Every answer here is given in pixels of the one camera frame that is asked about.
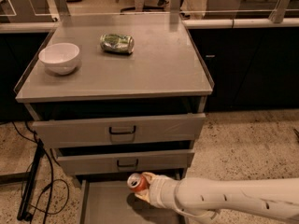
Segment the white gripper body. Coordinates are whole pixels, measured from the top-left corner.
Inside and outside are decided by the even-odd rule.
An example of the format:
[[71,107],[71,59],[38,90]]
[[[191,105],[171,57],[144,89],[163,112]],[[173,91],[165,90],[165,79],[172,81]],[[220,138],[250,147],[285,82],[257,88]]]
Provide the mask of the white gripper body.
[[149,182],[149,203],[158,208],[179,209],[178,184],[178,180],[166,175],[156,175]]

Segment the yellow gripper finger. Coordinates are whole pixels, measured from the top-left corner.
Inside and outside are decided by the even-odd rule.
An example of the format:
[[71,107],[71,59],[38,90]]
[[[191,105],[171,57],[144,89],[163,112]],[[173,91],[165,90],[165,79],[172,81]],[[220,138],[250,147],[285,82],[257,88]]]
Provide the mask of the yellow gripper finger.
[[144,201],[144,202],[147,202],[147,203],[150,203],[150,196],[147,192],[141,194],[141,193],[136,193],[135,194],[136,198]]
[[156,178],[156,174],[151,172],[143,172],[142,175],[146,178],[147,182],[151,185]]

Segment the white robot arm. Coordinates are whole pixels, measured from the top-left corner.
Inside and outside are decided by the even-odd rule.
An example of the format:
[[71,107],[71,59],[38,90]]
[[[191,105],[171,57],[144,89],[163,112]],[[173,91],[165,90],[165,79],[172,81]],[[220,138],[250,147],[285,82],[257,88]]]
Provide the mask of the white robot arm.
[[230,209],[289,224],[299,224],[299,179],[216,181],[199,177],[175,180],[144,172],[127,180],[135,196],[171,209],[200,224],[211,224]]

